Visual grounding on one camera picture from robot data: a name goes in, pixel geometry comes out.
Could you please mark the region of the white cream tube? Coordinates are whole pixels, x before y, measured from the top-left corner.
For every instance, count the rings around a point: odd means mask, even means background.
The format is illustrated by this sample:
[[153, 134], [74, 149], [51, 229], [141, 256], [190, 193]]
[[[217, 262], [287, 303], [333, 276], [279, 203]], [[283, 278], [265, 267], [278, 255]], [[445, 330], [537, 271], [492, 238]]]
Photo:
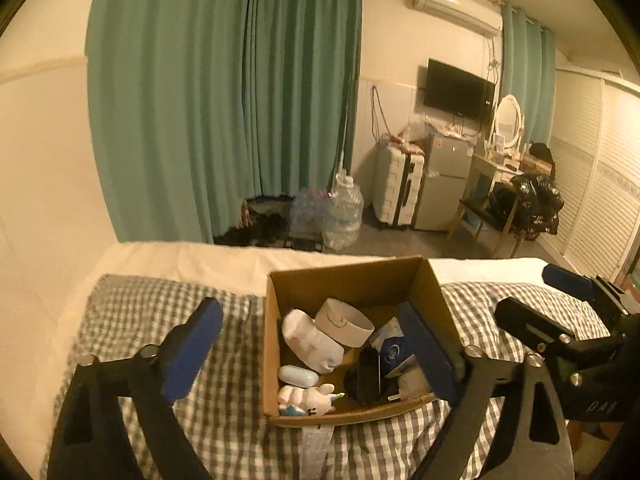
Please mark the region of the white cream tube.
[[390, 402], [405, 401], [426, 396], [432, 389], [418, 364], [408, 367], [397, 377], [398, 393], [387, 398]]

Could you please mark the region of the blue white tissue pack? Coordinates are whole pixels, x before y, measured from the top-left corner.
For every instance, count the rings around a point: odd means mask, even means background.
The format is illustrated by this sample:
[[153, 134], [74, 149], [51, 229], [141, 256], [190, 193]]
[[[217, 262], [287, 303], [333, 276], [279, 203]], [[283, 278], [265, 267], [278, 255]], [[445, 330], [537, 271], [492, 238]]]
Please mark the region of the blue white tissue pack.
[[381, 373], [385, 378], [398, 377], [416, 362], [397, 318], [391, 318], [376, 330], [369, 337], [369, 342], [378, 352]]

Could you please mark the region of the black handheld mirror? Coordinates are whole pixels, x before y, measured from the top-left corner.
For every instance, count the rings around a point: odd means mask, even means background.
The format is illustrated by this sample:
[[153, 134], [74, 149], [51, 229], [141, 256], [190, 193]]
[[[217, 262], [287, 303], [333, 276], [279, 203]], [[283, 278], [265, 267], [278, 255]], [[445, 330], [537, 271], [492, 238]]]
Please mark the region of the black handheld mirror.
[[382, 396], [380, 356], [375, 348], [364, 348], [358, 363], [344, 376], [344, 389], [348, 396], [363, 405], [375, 403]]

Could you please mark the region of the light blue earbuds case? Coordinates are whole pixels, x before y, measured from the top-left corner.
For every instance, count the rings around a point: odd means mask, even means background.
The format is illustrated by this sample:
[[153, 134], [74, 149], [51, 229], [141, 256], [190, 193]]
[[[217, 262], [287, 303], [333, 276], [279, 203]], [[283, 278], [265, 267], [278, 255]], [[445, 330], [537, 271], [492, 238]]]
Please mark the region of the light blue earbuds case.
[[278, 369], [281, 382], [297, 388], [311, 388], [318, 384], [319, 375], [313, 370], [295, 365], [283, 365]]

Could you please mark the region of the white unicorn toy figure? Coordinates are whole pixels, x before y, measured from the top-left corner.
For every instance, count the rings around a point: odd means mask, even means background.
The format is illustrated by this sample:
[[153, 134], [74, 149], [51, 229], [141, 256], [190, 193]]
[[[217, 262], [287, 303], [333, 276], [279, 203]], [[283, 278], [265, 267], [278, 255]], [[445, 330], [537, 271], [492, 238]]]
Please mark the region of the white unicorn toy figure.
[[334, 403], [345, 395], [333, 384], [299, 388], [283, 386], [278, 392], [278, 409], [282, 416], [323, 416], [335, 410]]

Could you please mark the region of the white sock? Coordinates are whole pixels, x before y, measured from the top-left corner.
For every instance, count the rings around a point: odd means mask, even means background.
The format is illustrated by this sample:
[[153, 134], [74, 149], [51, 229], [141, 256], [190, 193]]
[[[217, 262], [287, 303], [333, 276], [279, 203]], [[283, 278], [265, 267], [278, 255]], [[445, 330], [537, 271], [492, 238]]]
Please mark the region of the white sock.
[[293, 309], [282, 320], [281, 332], [294, 354], [318, 374], [332, 373], [343, 361], [344, 349], [318, 329], [304, 311]]

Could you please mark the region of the grey checked duvet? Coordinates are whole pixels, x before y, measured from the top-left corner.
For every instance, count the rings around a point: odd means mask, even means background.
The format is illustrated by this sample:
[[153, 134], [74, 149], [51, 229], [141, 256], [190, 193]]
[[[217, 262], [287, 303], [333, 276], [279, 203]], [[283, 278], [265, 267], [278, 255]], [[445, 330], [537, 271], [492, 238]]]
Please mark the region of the grey checked duvet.
[[[606, 335], [588, 304], [532, 284], [452, 283], [442, 286], [461, 340], [491, 358], [521, 361], [524, 346], [499, 330], [498, 301], [521, 300], [570, 330], [578, 339]], [[294, 479], [302, 456], [297, 429], [273, 427], [262, 416], [264, 302], [203, 285], [161, 278], [108, 274], [93, 287], [73, 326], [66, 366], [84, 354], [101, 361], [133, 356], [183, 323], [200, 301], [217, 299], [224, 325], [189, 395], [175, 413], [204, 466], [215, 479]], [[322, 471], [327, 479], [405, 479], [435, 441], [448, 415], [433, 401], [406, 414], [334, 430]]]

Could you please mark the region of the white bed sheet mattress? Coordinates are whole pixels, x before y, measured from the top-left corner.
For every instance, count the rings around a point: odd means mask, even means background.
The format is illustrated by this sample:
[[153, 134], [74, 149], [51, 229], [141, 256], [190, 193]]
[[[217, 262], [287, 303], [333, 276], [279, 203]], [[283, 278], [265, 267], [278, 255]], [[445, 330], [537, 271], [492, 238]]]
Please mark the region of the white bed sheet mattress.
[[262, 296], [272, 271], [365, 263], [365, 256], [231, 248], [194, 243], [127, 243], [108, 248], [77, 275], [51, 262], [45, 274], [15, 262], [1, 270], [1, 433], [31, 476], [52, 431], [53, 399], [90, 290], [104, 274], [141, 275]]

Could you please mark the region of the wooden chair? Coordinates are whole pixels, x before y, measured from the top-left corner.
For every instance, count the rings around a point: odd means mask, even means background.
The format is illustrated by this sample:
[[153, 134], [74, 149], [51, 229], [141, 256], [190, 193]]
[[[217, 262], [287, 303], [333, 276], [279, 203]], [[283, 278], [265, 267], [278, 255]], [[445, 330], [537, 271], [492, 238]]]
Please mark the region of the wooden chair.
[[506, 217], [506, 220], [502, 221], [488, 209], [488, 196], [462, 198], [461, 200], [459, 200], [457, 211], [450, 223], [450, 229], [445, 240], [445, 247], [447, 247], [451, 242], [458, 226], [460, 226], [460, 224], [464, 222], [464, 217], [473, 216], [477, 218], [478, 223], [473, 234], [472, 244], [475, 244], [477, 242], [478, 238], [480, 237], [480, 231], [484, 228], [489, 228], [497, 232], [498, 242], [491, 253], [492, 258], [497, 258], [502, 244], [510, 235], [512, 235], [515, 238], [515, 243], [514, 247], [511, 250], [510, 258], [514, 258], [524, 240], [524, 234], [516, 232], [513, 227], [513, 222], [516, 213], [518, 212], [518, 206], [520, 206], [520, 201], [518, 200], [518, 198], [516, 198], [509, 211], [508, 216]]

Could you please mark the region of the white louvered wardrobe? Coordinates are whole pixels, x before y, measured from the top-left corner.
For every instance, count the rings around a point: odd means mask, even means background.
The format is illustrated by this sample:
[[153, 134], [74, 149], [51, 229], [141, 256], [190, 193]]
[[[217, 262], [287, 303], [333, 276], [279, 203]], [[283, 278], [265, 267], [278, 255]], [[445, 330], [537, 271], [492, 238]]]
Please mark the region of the white louvered wardrobe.
[[559, 68], [549, 148], [565, 205], [540, 244], [579, 273], [619, 280], [639, 244], [639, 87]]

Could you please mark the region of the white dressing table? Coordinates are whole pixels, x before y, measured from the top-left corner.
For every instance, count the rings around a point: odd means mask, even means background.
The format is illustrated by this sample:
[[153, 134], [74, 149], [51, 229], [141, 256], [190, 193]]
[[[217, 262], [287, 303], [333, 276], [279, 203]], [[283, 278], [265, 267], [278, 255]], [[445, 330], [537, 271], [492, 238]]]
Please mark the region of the white dressing table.
[[521, 170], [511, 169], [474, 154], [463, 197], [487, 196], [497, 183], [509, 183], [513, 177], [521, 173]]

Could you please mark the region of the black bag on floor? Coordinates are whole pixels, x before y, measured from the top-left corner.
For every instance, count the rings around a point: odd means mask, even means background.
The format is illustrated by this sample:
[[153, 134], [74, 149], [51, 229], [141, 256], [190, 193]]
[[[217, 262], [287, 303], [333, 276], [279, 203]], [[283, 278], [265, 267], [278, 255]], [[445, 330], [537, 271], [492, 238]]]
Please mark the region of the black bag on floor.
[[241, 220], [214, 244], [231, 247], [282, 247], [290, 234], [292, 197], [256, 197], [241, 208]]

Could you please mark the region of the silver mini fridge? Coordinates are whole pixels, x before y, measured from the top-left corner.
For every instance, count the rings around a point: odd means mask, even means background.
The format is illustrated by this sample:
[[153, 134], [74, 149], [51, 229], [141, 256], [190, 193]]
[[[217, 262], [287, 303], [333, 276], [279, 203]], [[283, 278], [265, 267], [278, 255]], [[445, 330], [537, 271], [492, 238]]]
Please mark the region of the silver mini fridge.
[[465, 189], [474, 148], [455, 136], [432, 133], [413, 226], [420, 231], [448, 231]]

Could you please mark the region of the white hard suitcase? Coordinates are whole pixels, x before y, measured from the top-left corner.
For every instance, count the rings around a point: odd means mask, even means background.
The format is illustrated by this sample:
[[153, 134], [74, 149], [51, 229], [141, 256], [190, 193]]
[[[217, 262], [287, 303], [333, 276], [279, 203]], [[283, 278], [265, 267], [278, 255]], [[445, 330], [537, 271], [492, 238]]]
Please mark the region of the white hard suitcase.
[[372, 206], [386, 226], [410, 226], [419, 200], [424, 155], [405, 153], [396, 144], [378, 150]]

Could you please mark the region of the green curtain by wardrobe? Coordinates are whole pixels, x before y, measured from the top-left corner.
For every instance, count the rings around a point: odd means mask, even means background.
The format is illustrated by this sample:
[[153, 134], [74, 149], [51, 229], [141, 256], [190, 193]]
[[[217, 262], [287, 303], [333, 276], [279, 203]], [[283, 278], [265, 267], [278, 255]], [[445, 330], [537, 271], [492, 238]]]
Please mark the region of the green curtain by wardrobe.
[[555, 36], [523, 10], [505, 3], [500, 96], [510, 94], [524, 116], [524, 143], [548, 144], [555, 90]]

